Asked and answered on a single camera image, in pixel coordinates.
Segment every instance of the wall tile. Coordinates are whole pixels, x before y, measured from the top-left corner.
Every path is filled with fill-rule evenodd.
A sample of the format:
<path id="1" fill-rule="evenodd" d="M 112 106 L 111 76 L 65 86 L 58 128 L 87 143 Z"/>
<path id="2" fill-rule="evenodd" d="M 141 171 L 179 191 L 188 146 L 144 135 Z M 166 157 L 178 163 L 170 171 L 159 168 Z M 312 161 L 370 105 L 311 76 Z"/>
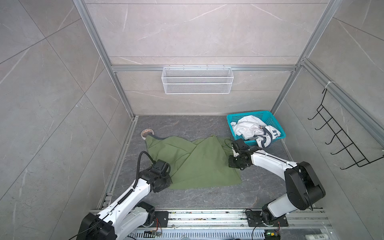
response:
<path id="1" fill-rule="evenodd" d="M 49 38 L 65 66 L 85 92 L 104 68 L 82 20 L 78 20 Z"/>
<path id="2" fill-rule="evenodd" d="M 110 56 L 298 56 L 326 4 L 88 4 Z"/>
<path id="3" fill-rule="evenodd" d="M 161 71 L 119 72 L 126 91 L 163 91 Z M 281 90 L 289 71 L 234 71 L 231 91 Z"/>
<path id="4" fill-rule="evenodd" d="M 310 60 L 384 125 L 383 56 L 384 41 L 332 19 Z"/>
<path id="5" fill-rule="evenodd" d="M 72 0 L 20 0 L 44 36 L 80 18 Z"/>
<path id="6" fill-rule="evenodd" d="M 310 163 L 319 177 L 326 195 L 315 205 L 325 209 L 338 238 L 372 239 L 330 170 L 332 165 L 324 161 L 317 146 L 308 135 L 308 130 L 304 128 L 285 100 L 277 110 L 275 117 L 286 133 L 284 142 L 293 160 Z"/>
<path id="7" fill-rule="evenodd" d="M 289 71 L 234 71 L 231 91 L 281 90 Z"/>
<path id="8" fill-rule="evenodd" d="M 82 95 L 46 40 L 0 64 L 0 196 Z"/>
<path id="9" fill-rule="evenodd" d="M 270 110 L 280 91 L 232 91 L 229 94 L 165 94 L 126 91 L 137 115 L 229 114 Z"/>
<path id="10" fill-rule="evenodd" d="M 299 56 L 258 57 L 110 57 L 112 64 L 293 64 Z"/>
<path id="11" fill-rule="evenodd" d="M 127 110 L 122 101 L 120 101 L 108 126 L 121 144 L 130 123 L 131 119 L 129 118 Z"/>
<path id="12" fill-rule="evenodd" d="M 67 240 L 78 233 L 83 218 L 99 203 L 119 149 L 119 142 L 107 128 L 50 239 Z"/>
<path id="13" fill-rule="evenodd" d="M 325 144 L 325 142 L 332 139 L 333 133 L 329 127 L 324 127 L 318 131 L 315 130 L 315 128 L 319 128 L 324 124 L 321 117 L 317 116 L 312 121 L 308 120 L 308 118 L 312 118 L 316 114 L 316 108 L 323 98 L 321 94 L 323 89 L 321 84 L 307 71 L 303 71 L 295 80 L 286 96 L 286 100 L 313 139 L 373 239 L 380 239 L 384 234 L 381 227 L 381 222 L 384 221 L 381 214 L 384 212 L 384 206 L 382 205 L 382 199 L 384 199 L 382 182 L 384 177 L 380 171 L 375 171 L 375 169 L 384 167 L 384 159 L 361 168 L 355 166 L 347 170 L 340 169 L 340 167 L 345 168 L 353 164 L 353 160 L 345 150 L 337 155 L 331 155 L 331 152 L 341 150 L 342 145 L 337 139 L 334 139 L 330 145 Z M 327 93 L 323 105 L 369 160 L 382 157 L 382 147 L 379 143 L 331 94 Z M 338 134 L 338 136 L 346 139 L 343 134 Z M 348 149 L 357 160 L 363 159 L 361 154 L 357 154 L 358 150 L 355 147 L 351 146 Z"/>
<path id="14" fill-rule="evenodd" d="M 108 124 L 120 102 L 120 97 L 106 69 L 101 72 L 85 94 Z"/>
<path id="15" fill-rule="evenodd" d="M 86 3 L 202 3 L 202 4 L 231 4 L 231 3 L 265 3 L 265 0 L 85 0 Z M 327 0 L 273 0 L 268 3 L 327 3 Z"/>
<path id="16" fill-rule="evenodd" d="M 384 39 L 383 9 L 381 0 L 344 0 L 335 18 Z"/>
<path id="17" fill-rule="evenodd" d="M 19 1 L 0 3 L 0 63 L 44 36 Z"/>
<path id="18" fill-rule="evenodd" d="M 106 128 L 83 95 L 0 200 L 2 239 L 49 239 Z"/>
<path id="19" fill-rule="evenodd" d="M 129 91 L 164 91 L 161 71 L 118 72 L 124 90 Z"/>

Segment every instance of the metal hooks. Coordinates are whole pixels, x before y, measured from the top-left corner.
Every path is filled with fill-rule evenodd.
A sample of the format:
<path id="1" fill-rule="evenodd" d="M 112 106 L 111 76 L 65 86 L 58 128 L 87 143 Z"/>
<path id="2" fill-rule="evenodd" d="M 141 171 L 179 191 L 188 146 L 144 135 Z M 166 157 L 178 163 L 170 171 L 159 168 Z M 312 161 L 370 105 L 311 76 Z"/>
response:
<path id="1" fill-rule="evenodd" d="M 323 92 L 322 92 L 322 94 L 324 94 L 324 96 L 323 96 L 323 99 L 321 100 L 321 103 L 320 103 L 320 106 L 316 109 L 316 111 L 317 111 L 317 113 L 313 116 L 313 118 L 308 118 L 308 120 L 312 120 L 312 119 L 314 119 L 317 115 L 320 115 L 321 116 L 321 118 L 325 121 L 325 123 L 324 123 L 324 125 L 322 125 L 319 129 L 317 129 L 317 128 L 315 128 L 315 130 L 320 130 L 320 129 L 322 129 L 325 125 L 327 125 L 330 129 L 331 129 L 331 131 L 333 132 L 333 137 L 332 137 L 332 139 L 331 139 L 331 141 L 329 142 L 329 143 L 325 143 L 325 144 L 327 144 L 327 145 L 330 145 L 332 142 L 333 142 L 333 139 L 335 139 L 335 137 L 339 140 L 339 142 L 341 143 L 341 145 L 343 146 L 343 148 L 341 149 L 341 150 L 339 150 L 338 152 L 336 152 L 336 153 L 331 153 L 331 155 L 336 155 L 336 154 L 338 154 L 339 152 L 341 152 L 341 151 L 343 151 L 343 150 L 346 150 L 347 152 L 348 152 L 348 154 L 349 154 L 349 156 L 352 158 L 352 160 L 355 162 L 354 164 L 352 164 L 352 165 L 350 165 L 349 167 L 346 167 L 346 168 L 340 168 L 340 169 L 342 169 L 342 170 L 345 170 L 345 169 L 348 169 L 348 168 L 350 168 L 350 167 L 352 167 L 352 166 L 354 166 L 354 165 L 357 165 L 358 167 L 362 167 L 362 166 L 365 166 L 365 165 L 367 165 L 367 164 L 370 164 L 370 163 L 373 163 L 373 162 L 375 162 L 375 161 L 377 161 L 377 160 L 379 160 L 379 159 L 382 159 L 382 158 L 384 158 L 384 155 L 382 156 L 382 157 L 380 157 L 380 158 L 378 158 L 378 159 L 375 159 L 375 160 L 373 160 L 373 161 L 369 161 L 366 157 L 365 157 L 365 155 L 360 151 L 360 149 L 356 146 L 356 144 L 352 141 L 352 139 L 348 136 L 348 134 L 344 131 L 344 129 L 340 126 L 340 124 L 333 118 L 333 116 L 328 112 L 328 110 L 323 106 L 323 101 L 324 101 L 324 97 L 325 97 L 325 94 L 327 93 L 327 89 L 325 88 L 324 90 L 323 90 Z M 324 118 L 324 116 L 321 114 L 321 111 L 322 110 L 324 110 L 326 113 L 328 113 L 328 115 L 331 117 L 331 118 L 329 118 L 328 120 L 326 120 L 325 118 Z M 331 121 L 331 120 L 333 120 L 336 124 L 337 124 L 337 126 L 340 128 L 340 130 L 339 131 L 337 131 L 337 132 L 335 132 L 335 130 L 332 128 L 332 126 L 329 124 L 329 122 Z M 345 145 L 344 143 L 343 143 L 343 141 L 339 138 L 339 136 L 338 136 L 338 134 L 339 133 L 344 133 L 347 137 L 348 137 L 348 139 L 351 141 L 351 143 L 350 144 L 348 144 L 348 145 Z M 363 159 L 362 160 L 359 160 L 359 161 L 356 161 L 355 160 L 355 158 L 351 155 L 351 153 L 349 152 L 349 150 L 348 150 L 348 147 L 349 146 L 352 146 L 353 145 L 353 147 L 355 147 L 359 152 L 360 152 L 360 154 L 362 155 L 362 157 L 363 157 Z M 362 162 L 362 161 L 364 161 L 364 160 L 366 160 L 367 161 L 367 163 L 364 163 L 364 164 L 362 164 L 362 165 L 359 165 L 359 163 L 360 162 Z"/>

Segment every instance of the gray tile floor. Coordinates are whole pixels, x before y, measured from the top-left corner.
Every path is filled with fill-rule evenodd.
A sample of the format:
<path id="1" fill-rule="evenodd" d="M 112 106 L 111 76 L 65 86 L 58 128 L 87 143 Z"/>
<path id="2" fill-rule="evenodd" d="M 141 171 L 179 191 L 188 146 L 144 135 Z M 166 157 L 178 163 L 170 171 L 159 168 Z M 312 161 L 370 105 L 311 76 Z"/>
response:
<path id="1" fill-rule="evenodd" d="M 145 128 L 154 130 L 159 137 L 179 136 L 187 140 L 209 137 L 231 137 L 226 116 L 140 116 L 131 143 L 120 171 L 112 200 L 129 187 L 136 172 L 137 157 L 146 150 L 140 133 Z M 288 159 L 280 141 L 274 142 L 269 153 Z M 142 169 L 149 167 L 150 161 L 142 159 Z M 285 182 L 269 171 L 252 166 L 241 171 L 242 183 L 229 187 L 171 190 L 151 192 L 143 200 L 157 209 L 166 208 L 251 208 L 264 204 L 285 193 Z"/>
<path id="2" fill-rule="evenodd" d="M 280 240 L 305 240 L 307 234 L 318 234 L 321 233 L 320 229 L 280 229 Z"/>

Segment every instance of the wire mesh basket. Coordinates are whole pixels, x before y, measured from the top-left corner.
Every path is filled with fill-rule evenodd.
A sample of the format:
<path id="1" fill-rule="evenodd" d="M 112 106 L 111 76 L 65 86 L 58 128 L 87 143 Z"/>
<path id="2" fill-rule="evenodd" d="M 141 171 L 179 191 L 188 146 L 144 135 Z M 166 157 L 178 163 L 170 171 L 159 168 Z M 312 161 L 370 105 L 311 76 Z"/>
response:
<path id="1" fill-rule="evenodd" d="M 161 75 L 166 94 L 229 93 L 230 67 L 166 67 Z"/>

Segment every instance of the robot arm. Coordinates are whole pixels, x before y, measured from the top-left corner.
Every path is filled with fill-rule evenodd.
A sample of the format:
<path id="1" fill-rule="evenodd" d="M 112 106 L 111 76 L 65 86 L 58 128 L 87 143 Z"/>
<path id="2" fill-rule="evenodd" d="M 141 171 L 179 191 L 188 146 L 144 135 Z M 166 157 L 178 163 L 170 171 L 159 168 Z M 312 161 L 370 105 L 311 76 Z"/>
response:
<path id="1" fill-rule="evenodd" d="M 325 196 L 316 173 L 307 162 L 290 162 L 268 154 L 257 146 L 248 146 L 242 139 L 232 142 L 234 156 L 229 167 L 244 170 L 256 165 L 285 180 L 286 194 L 264 205 L 263 222 L 271 222 L 296 209 L 305 210 Z"/>
<path id="2" fill-rule="evenodd" d="M 141 225 L 152 225 L 155 208 L 140 200 L 151 191 L 160 192 L 170 186 L 170 168 L 168 163 L 158 160 L 152 167 L 139 172 L 141 155 L 134 183 L 98 215 L 89 213 L 83 219 L 78 240 L 121 240 Z"/>

